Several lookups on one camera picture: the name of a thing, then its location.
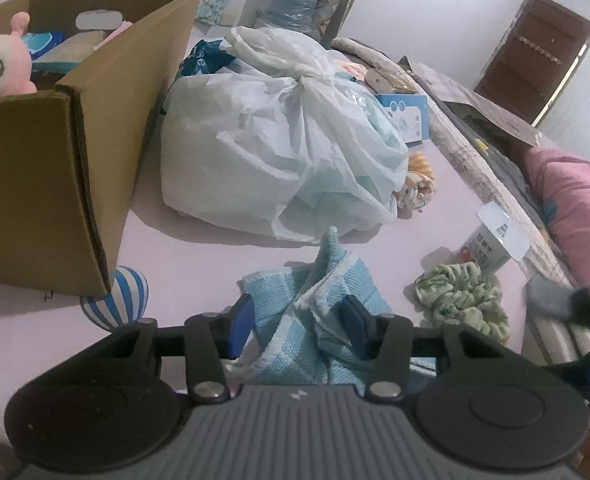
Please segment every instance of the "blue towel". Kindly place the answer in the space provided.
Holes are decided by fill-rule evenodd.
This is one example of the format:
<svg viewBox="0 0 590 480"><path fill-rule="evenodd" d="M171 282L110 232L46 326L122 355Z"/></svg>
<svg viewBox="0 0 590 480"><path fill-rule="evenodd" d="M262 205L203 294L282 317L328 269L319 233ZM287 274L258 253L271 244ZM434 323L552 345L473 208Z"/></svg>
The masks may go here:
<svg viewBox="0 0 590 480"><path fill-rule="evenodd" d="M262 384L354 384L363 394L372 362L354 354L338 317L339 304L353 294L371 314L391 309L366 265L341 247L336 228L322 238L313 264L258 272L242 283L254 300L262 352L248 366L239 365L236 375ZM415 360L410 390L421 389L435 376L434 369L432 359Z"/></svg>

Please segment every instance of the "white table surface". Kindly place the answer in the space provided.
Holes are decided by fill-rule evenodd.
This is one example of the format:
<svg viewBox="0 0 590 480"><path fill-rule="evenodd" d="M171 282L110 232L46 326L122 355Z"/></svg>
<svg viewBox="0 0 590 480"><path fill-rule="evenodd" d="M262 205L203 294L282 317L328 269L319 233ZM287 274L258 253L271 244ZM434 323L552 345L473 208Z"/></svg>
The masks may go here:
<svg viewBox="0 0 590 480"><path fill-rule="evenodd" d="M317 247L298 246L236 232L179 216L162 201L159 140L146 153L128 214L119 263L141 270L150 288L147 317L160 326L182 324L201 312L218 312L240 295L238 280L287 262L312 262ZM479 199L429 141L422 150L433 166L438 192L423 212L343 238L358 252L392 309L415 324L423 315L412 303L411 283L425 269L445 263L476 228ZM526 279L509 262L498 273L512 325L509 346L521 350ZM82 313L78 298L0 285L0 441L12 393L38 374L107 335ZM181 376L176 364L169 381Z"/></svg>

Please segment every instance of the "plush toy antenna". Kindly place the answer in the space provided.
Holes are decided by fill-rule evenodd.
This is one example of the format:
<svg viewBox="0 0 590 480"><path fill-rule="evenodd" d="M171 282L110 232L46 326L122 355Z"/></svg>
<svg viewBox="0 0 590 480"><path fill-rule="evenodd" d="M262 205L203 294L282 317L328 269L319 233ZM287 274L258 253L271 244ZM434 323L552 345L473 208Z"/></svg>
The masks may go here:
<svg viewBox="0 0 590 480"><path fill-rule="evenodd" d="M11 18L11 35L23 36L28 28L30 15L28 12L18 12Z"/></svg>

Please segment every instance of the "wooden door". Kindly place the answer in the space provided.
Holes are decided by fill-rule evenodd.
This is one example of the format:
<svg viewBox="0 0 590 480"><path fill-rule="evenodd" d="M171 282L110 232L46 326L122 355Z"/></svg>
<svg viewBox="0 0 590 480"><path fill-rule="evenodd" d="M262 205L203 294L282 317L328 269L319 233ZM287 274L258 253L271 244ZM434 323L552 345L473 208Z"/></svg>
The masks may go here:
<svg viewBox="0 0 590 480"><path fill-rule="evenodd" d="M590 22L551 0L528 0L475 92L532 123L590 37Z"/></svg>

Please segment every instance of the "white logo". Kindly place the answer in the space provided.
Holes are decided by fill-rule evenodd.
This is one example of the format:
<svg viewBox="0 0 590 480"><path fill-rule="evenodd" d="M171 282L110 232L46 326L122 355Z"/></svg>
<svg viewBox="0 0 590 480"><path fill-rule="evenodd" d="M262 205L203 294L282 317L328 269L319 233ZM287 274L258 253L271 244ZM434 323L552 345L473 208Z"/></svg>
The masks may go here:
<svg viewBox="0 0 590 480"><path fill-rule="evenodd" d="M304 390L298 390L294 394L290 394L290 396L295 400L301 400L302 397L307 397L308 394Z"/></svg>

